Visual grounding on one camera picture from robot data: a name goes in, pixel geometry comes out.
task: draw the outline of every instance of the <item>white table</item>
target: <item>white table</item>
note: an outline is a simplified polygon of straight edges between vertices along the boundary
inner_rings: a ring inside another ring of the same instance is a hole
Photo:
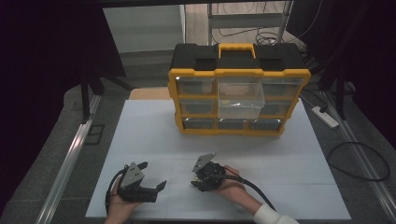
[[[167,180],[156,203],[133,214],[139,220],[251,220],[238,205],[202,193],[190,181],[199,156],[230,165],[256,184],[276,210],[296,219],[350,219],[302,103],[279,137],[185,135],[178,131],[171,100],[128,100],[120,115],[87,217],[105,217],[105,193],[114,174],[132,161],[148,162],[142,187]],[[247,190],[263,200],[251,188]]]

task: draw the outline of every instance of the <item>aluminum rail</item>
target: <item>aluminum rail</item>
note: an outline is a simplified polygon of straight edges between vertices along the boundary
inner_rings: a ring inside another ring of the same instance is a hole
[[[41,208],[41,212],[39,213],[35,224],[51,223],[59,201],[61,200],[62,194],[64,193],[64,188],[66,187],[67,181],[69,180],[69,177],[76,164],[78,154],[81,151],[88,131],[91,128],[97,106],[99,105],[101,99],[102,96],[100,95],[94,95],[92,97],[90,105],[90,117],[85,124],[79,125],[76,136],[69,148],[69,151],[67,152],[66,157],[64,158],[64,163],[62,164],[61,169],[55,178],[52,188],[49,191],[49,195],[47,196],[47,199]]]
[[[353,134],[346,120],[342,120],[334,108],[334,100],[328,92],[320,91],[321,96],[327,101],[328,108],[335,120],[340,124],[340,132],[344,139],[348,142],[357,142],[357,138]],[[378,173],[368,159],[366,153],[360,145],[351,145],[352,154],[355,157],[363,174],[368,178],[379,178]],[[380,201],[382,208],[387,214],[391,223],[396,223],[396,202],[393,199],[388,187],[384,182],[369,182],[377,199]]]

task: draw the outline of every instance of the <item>human hand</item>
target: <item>human hand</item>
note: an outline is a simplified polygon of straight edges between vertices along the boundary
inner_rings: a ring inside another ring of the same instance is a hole
[[[142,203],[125,202],[117,193],[117,186],[120,178],[117,179],[110,194],[110,206],[108,208],[108,215],[105,224],[121,224],[124,223],[137,206]]]
[[[225,174],[239,176],[239,171],[231,166],[225,165]],[[233,203],[238,203],[241,196],[248,194],[244,184],[231,179],[224,179],[218,189],[212,190]]]
[[[225,165],[226,175],[239,176],[239,171],[232,168],[231,166]],[[245,185],[241,182],[231,179],[224,179],[218,189],[214,189],[211,192],[218,193],[227,200],[238,203],[245,208],[251,215],[256,214],[262,203],[257,201],[254,197],[248,194],[245,189]]]

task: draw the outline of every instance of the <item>wrist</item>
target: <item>wrist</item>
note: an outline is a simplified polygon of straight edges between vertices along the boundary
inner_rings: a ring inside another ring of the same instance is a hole
[[[105,224],[123,224],[124,221],[121,221],[115,217],[107,217],[105,220]]]
[[[262,203],[257,201],[254,197],[252,197],[247,192],[240,195],[239,199],[236,201],[240,206],[245,208],[251,215],[254,216],[259,208],[262,206]]]

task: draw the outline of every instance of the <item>wall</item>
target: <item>wall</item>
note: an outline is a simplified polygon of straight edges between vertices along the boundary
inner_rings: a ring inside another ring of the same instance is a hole
[[[183,43],[184,7],[104,8],[119,53],[167,50]]]

